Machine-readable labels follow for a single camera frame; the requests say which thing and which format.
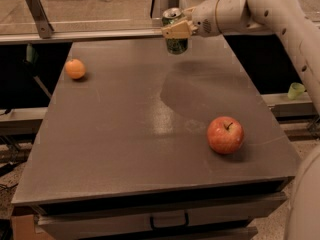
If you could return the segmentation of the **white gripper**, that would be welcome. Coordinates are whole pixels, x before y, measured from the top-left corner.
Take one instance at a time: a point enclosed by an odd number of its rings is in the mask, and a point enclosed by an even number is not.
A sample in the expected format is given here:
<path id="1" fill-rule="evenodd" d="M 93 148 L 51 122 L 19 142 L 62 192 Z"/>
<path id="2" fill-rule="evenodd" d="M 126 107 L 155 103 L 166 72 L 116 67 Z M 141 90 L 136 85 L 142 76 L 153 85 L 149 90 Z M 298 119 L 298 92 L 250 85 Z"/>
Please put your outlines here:
<path id="1" fill-rule="evenodd" d="M 161 28 L 163 37 L 188 39 L 196 30 L 202 37 L 219 35 L 220 31 L 216 21 L 218 2 L 219 0 L 206 0 L 196 7 L 183 9 L 183 20 Z"/>

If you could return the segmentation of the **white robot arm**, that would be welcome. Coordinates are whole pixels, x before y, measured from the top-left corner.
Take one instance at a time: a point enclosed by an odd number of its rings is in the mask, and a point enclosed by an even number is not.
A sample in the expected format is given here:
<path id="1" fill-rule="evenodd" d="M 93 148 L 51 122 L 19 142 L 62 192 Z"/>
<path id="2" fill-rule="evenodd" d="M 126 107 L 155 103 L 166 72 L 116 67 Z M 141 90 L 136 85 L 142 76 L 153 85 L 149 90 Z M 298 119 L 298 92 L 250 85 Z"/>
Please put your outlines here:
<path id="1" fill-rule="evenodd" d="M 206 0 L 161 29 L 167 39 L 219 34 L 277 36 L 320 113 L 320 29 L 298 0 Z M 320 240 L 320 146 L 301 162 L 292 187 L 283 240 Z"/>

